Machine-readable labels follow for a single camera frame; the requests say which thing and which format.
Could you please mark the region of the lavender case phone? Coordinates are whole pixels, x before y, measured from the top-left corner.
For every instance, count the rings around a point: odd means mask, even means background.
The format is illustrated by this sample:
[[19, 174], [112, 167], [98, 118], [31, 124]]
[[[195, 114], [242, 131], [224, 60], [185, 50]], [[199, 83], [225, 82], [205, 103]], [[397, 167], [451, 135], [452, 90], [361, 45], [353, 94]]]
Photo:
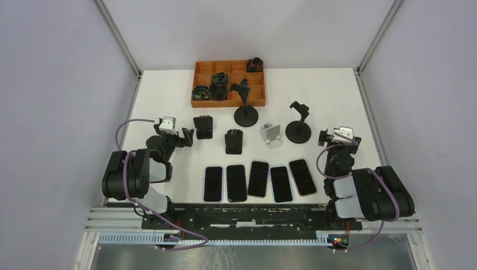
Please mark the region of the lavender case phone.
[[204, 196], [206, 203], [219, 203], [223, 195], [223, 168], [210, 166], [205, 169]]

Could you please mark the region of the round base stand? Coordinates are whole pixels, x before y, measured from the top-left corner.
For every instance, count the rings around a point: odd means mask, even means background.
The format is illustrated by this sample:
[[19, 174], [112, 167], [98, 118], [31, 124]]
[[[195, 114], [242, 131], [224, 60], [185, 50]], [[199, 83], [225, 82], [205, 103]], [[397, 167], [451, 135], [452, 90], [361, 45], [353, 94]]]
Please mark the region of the round base stand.
[[290, 122], [285, 129], [285, 135], [289, 141], [295, 144], [304, 144], [308, 142], [312, 135], [310, 126], [305, 122], [309, 116], [309, 107], [305, 104], [294, 101], [290, 105], [300, 114], [300, 120]]
[[258, 122], [259, 114], [255, 108], [248, 105], [248, 96], [251, 92], [248, 80], [244, 78], [240, 83], [231, 84], [229, 91], [237, 92], [242, 101], [242, 106], [235, 111], [233, 116], [236, 124], [245, 128], [254, 126]]

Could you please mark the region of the blue case phone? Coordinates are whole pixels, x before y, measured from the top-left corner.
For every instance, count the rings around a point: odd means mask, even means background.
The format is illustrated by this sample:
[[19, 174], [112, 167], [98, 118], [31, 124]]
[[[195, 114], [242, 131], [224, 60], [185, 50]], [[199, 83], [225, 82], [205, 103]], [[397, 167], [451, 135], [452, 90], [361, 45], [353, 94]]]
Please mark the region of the blue case phone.
[[275, 203], [290, 203], [293, 201], [293, 193], [287, 167], [276, 166], [270, 169], [273, 198]]

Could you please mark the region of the grey folding stand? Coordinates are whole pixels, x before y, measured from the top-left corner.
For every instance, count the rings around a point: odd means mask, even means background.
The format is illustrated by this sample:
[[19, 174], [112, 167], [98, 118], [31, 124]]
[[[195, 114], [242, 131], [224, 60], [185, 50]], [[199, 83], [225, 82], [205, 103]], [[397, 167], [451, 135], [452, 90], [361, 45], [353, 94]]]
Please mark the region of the grey folding stand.
[[280, 125], [267, 123], [262, 125], [259, 131], [268, 149], [273, 149], [283, 144]]

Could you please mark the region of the black case phone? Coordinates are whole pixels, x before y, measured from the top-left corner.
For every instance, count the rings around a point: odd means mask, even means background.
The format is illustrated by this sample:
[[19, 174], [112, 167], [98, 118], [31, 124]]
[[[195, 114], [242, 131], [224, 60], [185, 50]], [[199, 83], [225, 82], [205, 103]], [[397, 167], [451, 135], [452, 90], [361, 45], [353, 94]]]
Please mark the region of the black case phone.
[[239, 203], [247, 200], [246, 175], [243, 165], [227, 166], [226, 181], [227, 197], [230, 203]]

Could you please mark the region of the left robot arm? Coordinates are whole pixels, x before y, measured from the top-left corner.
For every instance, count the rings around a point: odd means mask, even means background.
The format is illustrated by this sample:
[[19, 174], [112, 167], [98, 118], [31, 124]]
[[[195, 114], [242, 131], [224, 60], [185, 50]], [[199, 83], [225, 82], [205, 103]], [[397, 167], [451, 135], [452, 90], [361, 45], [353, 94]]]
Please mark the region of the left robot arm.
[[159, 129], [146, 140], [146, 147], [131, 154], [114, 151], [111, 154], [102, 180], [103, 195], [118, 201], [128, 200], [149, 215], [163, 229], [172, 228], [177, 215], [172, 210], [171, 199], [150, 188], [153, 183], [167, 183], [172, 179], [173, 166], [170, 158], [176, 148], [193, 145], [194, 130], [182, 128], [183, 137], [177, 131], [172, 134]]

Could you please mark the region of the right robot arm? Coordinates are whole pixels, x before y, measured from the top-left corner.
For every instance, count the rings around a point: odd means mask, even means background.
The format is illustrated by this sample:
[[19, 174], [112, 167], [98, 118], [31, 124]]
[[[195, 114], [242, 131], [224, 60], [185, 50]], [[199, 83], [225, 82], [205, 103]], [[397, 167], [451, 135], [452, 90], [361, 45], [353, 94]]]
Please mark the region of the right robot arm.
[[318, 145], [325, 147], [319, 157], [325, 156], [326, 161], [325, 168], [317, 170], [330, 198], [325, 223], [333, 230], [348, 219], [394, 222], [415, 213], [413, 198], [390, 165], [354, 168], [361, 140], [348, 127], [319, 133]]

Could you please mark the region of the small black folding stand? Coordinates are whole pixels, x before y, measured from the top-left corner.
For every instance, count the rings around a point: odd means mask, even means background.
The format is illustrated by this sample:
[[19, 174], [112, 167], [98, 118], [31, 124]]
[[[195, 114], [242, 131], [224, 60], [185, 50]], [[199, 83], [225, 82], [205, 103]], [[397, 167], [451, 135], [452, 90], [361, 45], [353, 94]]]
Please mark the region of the small black folding stand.
[[193, 118], [198, 140], [210, 140], [213, 138], [213, 117], [202, 115]]

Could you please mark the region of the white pink case phone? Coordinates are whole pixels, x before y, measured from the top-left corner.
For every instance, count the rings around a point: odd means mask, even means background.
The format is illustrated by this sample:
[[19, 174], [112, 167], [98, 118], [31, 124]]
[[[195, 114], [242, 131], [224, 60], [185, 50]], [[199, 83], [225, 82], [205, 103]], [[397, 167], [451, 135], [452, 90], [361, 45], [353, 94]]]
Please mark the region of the white pink case phone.
[[252, 197], [264, 198], [267, 193], [269, 164], [263, 161], [251, 163], [247, 194]]

